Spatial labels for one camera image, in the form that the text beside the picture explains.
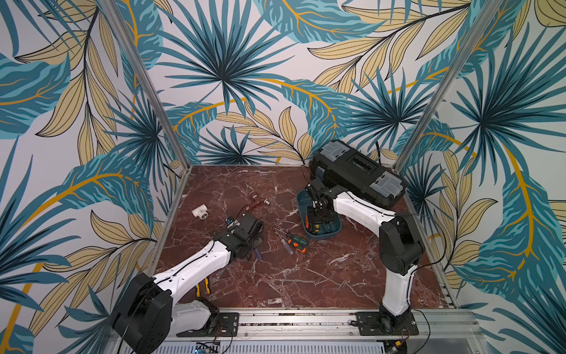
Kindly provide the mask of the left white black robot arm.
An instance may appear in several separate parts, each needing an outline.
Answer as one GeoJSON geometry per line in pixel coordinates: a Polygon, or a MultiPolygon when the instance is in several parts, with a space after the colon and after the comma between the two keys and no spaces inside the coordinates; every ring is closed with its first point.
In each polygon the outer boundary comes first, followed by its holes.
{"type": "Polygon", "coordinates": [[[244,213],[178,265],[153,276],[137,274],[111,313],[120,343],[134,353],[153,353],[169,335],[220,334],[221,314],[209,300],[199,296],[182,308],[176,305],[210,274],[249,258],[263,242],[263,227],[261,220],[244,213]]]}

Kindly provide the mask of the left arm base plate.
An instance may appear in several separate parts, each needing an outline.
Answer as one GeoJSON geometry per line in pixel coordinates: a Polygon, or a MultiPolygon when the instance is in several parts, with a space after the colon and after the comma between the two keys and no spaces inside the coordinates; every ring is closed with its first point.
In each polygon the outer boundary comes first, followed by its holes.
{"type": "Polygon", "coordinates": [[[238,334],[240,314],[237,312],[220,312],[208,321],[203,329],[186,330],[176,334],[179,338],[203,338],[203,337],[235,337],[238,334]]]}

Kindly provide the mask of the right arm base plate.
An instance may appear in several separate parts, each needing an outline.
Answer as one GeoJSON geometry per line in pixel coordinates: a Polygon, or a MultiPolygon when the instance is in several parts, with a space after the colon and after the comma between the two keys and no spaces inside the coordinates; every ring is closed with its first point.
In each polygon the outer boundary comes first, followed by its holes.
{"type": "Polygon", "coordinates": [[[395,317],[377,311],[357,312],[349,324],[356,327],[361,336],[413,336],[419,335],[414,315],[408,311],[395,317]]]}

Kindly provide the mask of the green orange ratchet screwdriver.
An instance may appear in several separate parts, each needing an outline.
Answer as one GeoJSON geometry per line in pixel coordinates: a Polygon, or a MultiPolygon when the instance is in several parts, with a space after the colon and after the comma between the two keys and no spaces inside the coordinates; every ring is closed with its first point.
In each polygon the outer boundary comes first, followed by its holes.
{"type": "Polygon", "coordinates": [[[281,229],[275,229],[275,231],[281,238],[284,247],[287,249],[287,252],[290,255],[293,254],[292,249],[295,249],[296,251],[301,253],[306,252],[307,247],[309,246],[309,241],[306,238],[281,229]]]}

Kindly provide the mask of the teal plastic storage box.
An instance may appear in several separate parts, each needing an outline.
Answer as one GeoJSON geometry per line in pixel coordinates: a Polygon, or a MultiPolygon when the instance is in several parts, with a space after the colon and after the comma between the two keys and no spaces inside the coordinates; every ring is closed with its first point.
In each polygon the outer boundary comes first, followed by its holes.
{"type": "Polygon", "coordinates": [[[312,199],[309,196],[308,192],[306,190],[302,190],[301,192],[299,192],[296,196],[296,200],[297,200],[297,204],[299,207],[299,215],[301,217],[302,220],[302,226],[303,229],[305,231],[306,237],[307,239],[310,240],[328,240],[331,238],[334,238],[336,235],[338,235],[341,231],[342,231],[342,221],[340,219],[340,216],[338,214],[334,214],[334,219],[333,222],[336,226],[337,226],[337,231],[334,233],[327,233],[324,228],[322,228],[322,233],[319,235],[315,235],[310,233],[310,231],[307,228],[307,222],[306,222],[306,218],[307,218],[307,208],[312,206],[312,199]]]}

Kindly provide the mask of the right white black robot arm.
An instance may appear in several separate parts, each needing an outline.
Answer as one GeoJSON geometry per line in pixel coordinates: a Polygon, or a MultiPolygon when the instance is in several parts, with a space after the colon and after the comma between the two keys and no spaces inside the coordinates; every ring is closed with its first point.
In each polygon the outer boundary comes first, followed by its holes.
{"type": "Polygon", "coordinates": [[[412,215],[380,208],[342,186],[327,187],[316,178],[306,192],[316,212],[334,212],[358,222],[379,237],[379,255],[386,267],[386,290],[376,319],[363,324],[392,334],[411,319],[410,297],[424,246],[412,215]]]}

